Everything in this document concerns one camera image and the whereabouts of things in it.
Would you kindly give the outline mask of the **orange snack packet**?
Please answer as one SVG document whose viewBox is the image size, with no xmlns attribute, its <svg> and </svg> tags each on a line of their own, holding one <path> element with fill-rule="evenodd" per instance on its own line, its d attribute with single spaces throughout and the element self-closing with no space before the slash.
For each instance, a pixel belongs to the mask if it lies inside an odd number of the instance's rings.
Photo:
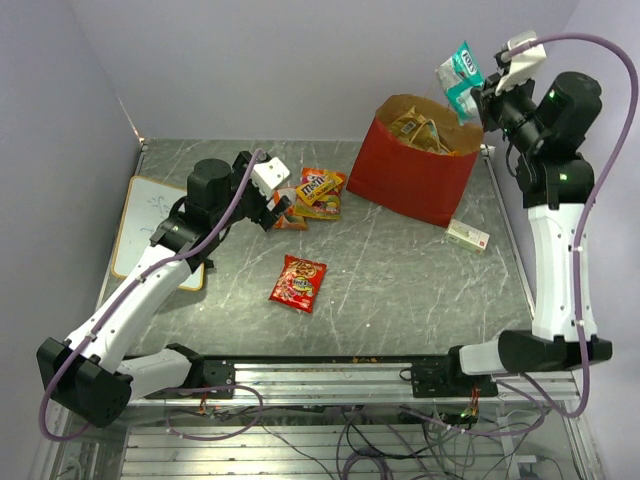
<svg viewBox="0 0 640 480">
<path fill-rule="evenodd" d="M 284 187 L 278 189 L 274 193 L 272 200 L 269 203 L 269 207 L 274 207 L 283 198 L 286 198 L 288 200 L 289 206 L 274 224 L 274 229 L 306 231 L 308 229 L 306 219 L 294 213 L 294 207 L 298 199 L 294 187 Z"/>
</svg>

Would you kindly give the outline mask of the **teal Fox's candy bag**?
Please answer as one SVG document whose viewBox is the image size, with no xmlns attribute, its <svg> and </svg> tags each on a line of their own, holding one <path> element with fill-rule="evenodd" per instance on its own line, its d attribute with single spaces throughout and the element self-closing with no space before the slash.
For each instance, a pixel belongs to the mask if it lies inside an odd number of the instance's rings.
<svg viewBox="0 0 640 480">
<path fill-rule="evenodd" d="M 438 83 L 461 125 L 478 118 L 478 107 L 471 95 L 473 88 L 484 85 L 472 49 L 464 41 L 435 69 Z"/>
</svg>

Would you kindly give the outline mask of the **brown snack pouch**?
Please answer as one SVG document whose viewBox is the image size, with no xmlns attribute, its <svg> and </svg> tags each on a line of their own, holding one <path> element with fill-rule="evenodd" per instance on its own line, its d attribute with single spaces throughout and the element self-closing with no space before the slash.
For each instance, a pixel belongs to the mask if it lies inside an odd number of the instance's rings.
<svg viewBox="0 0 640 480">
<path fill-rule="evenodd" d="M 451 150 L 442 140 L 436 123 L 419 113 L 415 106 L 394 119 L 388 126 L 389 132 L 401 143 L 417 150 L 455 156 L 456 150 Z"/>
</svg>

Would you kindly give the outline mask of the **red paper bag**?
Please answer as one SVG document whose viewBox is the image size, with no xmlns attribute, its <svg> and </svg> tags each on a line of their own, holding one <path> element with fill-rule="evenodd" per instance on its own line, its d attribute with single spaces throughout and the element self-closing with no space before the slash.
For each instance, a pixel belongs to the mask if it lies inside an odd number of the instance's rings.
<svg viewBox="0 0 640 480">
<path fill-rule="evenodd" d="M 391 125 L 415 111 L 431 120 L 447 153 L 398 138 Z M 445 228 L 464 193 L 483 141 L 477 124 L 461 125 L 447 107 L 411 94 L 390 96 L 375 112 L 346 189 L 396 213 Z"/>
</svg>

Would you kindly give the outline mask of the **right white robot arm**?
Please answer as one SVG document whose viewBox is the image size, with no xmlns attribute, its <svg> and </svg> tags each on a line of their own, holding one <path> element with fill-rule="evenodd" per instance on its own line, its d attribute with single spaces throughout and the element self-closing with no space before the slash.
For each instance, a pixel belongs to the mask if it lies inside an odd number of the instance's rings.
<svg viewBox="0 0 640 480">
<path fill-rule="evenodd" d="M 476 376 L 568 371 L 613 356 L 587 309 L 587 236 L 579 226 L 595 186 L 579 148 L 601 112 L 602 89 L 588 75 L 562 72 L 534 102 L 534 80 L 503 90 L 502 79 L 489 76 L 471 95 L 485 129 L 501 131 L 519 153 L 515 178 L 534 239 L 535 310 L 527 330 L 452 349 L 459 361 L 444 367 L 440 380 L 455 396 Z"/>
</svg>

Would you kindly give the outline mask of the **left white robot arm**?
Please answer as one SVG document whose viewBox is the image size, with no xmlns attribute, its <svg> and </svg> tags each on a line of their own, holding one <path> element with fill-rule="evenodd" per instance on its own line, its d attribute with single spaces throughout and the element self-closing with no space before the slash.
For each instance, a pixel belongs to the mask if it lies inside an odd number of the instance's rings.
<svg viewBox="0 0 640 480">
<path fill-rule="evenodd" d="M 62 341 L 46 339 L 36 352 L 44 395 L 39 408 L 43 435 L 49 402 L 55 401 L 104 428 L 127 405 L 160 391 L 192 397 L 205 382 L 202 355 L 170 344 L 151 355 L 127 359 L 134 340 L 163 302 L 200 267 L 227 232 L 245 219 L 270 230 L 290 201 L 273 199 L 291 172 L 264 150 L 240 152 L 233 163 L 200 160 L 185 193 L 151 235 L 131 273 L 80 327 Z"/>
</svg>

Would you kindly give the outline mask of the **yellow M&M's bag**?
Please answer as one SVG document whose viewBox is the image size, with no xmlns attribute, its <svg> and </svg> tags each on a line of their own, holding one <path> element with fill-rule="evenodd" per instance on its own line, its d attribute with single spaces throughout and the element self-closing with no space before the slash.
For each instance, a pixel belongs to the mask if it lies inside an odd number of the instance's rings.
<svg viewBox="0 0 640 480">
<path fill-rule="evenodd" d="M 344 180 L 334 172 L 308 172 L 299 186 L 295 188 L 297 196 L 306 205 L 311 206 L 327 192 L 340 186 Z"/>
</svg>

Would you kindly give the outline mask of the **orange Fox's candy bag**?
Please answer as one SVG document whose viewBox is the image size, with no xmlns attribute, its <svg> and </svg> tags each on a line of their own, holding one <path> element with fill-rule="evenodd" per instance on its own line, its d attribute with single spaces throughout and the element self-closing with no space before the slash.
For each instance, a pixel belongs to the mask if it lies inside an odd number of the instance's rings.
<svg viewBox="0 0 640 480">
<path fill-rule="evenodd" d="M 341 216 L 341 191 L 344 187 L 347 176 L 338 171 L 318 169 L 311 167 L 303 167 L 301 173 L 301 183 L 305 181 L 305 176 L 308 172 L 334 172 L 339 175 L 344 182 L 337 188 L 330 190 L 323 197 L 313 203 L 311 206 L 306 205 L 301 199 L 297 199 L 294 207 L 294 213 L 306 218 L 319 219 L 319 220 L 338 220 Z"/>
</svg>

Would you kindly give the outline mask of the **small red snack packet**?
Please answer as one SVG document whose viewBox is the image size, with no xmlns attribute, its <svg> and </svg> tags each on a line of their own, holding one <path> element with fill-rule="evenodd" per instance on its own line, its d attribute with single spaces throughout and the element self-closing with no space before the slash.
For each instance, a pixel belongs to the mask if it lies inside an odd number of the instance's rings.
<svg viewBox="0 0 640 480">
<path fill-rule="evenodd" d="M 324 263 L 286 255 L 269 299 L 311 314 L 326 271 Z"/>
</svg>

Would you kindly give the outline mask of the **small white box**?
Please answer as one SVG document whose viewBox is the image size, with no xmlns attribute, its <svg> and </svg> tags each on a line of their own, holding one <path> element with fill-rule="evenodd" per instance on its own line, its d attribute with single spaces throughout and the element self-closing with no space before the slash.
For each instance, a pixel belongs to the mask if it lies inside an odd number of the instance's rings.
<svg viewBox="0 0 640 480">
<path fill-rule="evenodd" d="M 459 220 L 452 219 L 445 231 L 445 238 L 461 248 L 481 254 L 488 246 L 490 235 Z"/>
</svg>

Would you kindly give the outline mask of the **small whiteboard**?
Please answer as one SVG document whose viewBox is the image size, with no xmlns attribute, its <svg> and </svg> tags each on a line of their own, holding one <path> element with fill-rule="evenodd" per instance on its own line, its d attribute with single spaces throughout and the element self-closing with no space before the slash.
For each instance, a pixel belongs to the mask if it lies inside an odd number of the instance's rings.
<svg viewBox="0 0 640 480">
<path fill-rule="evenodd" d="M 114 276 L 124 279 L 131 273 L 151 235 L 185 194 L 185 189 L 146 177 L 131 178 L 111 261 Z"/>
</svg>

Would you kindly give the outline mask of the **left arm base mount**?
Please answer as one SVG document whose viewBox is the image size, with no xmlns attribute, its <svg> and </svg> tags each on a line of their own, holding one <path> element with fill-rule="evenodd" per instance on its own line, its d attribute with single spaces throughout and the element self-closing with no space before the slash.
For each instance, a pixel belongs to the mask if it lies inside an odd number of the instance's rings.
<svg viewBox="0 0 640 480">
<path fill-rule="evenodd" d="M 205 396 L 211 399 L 231 399 L 236 369 L 226 360 L 205 360 L 199 375 L 193 374 L 183 385 L 163 390 L 181 396 Z"/>
</svg>

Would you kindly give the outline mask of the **aluminium rail frame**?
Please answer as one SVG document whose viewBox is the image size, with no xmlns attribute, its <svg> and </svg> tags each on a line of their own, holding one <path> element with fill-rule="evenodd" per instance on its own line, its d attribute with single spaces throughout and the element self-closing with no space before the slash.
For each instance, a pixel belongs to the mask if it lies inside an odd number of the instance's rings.
<svg viewBox="0 0 640 480">
<path fill-rule="evenodd" d="M 163 393 L 104 428 L 53 406 L 35 479 L 601 479 L 568 373 L 492 378 L 496 397 L 415 398 L 418 359 L 260 358 L 231 399 Z"/>
</svg>

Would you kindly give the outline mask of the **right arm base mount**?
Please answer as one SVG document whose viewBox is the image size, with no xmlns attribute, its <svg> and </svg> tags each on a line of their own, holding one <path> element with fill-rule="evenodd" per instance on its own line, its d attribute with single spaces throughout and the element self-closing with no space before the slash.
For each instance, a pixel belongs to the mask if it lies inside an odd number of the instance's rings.
<svg viewBox="0 0 640 480">
<path fill-rule="evenodd" d="M 431 355 L 412 361 L 399 372 L 415 398 L 496 397 L 498 388 L 490 375 L 470 376 L 462 372 L 453 355 Z"/>
</svg>

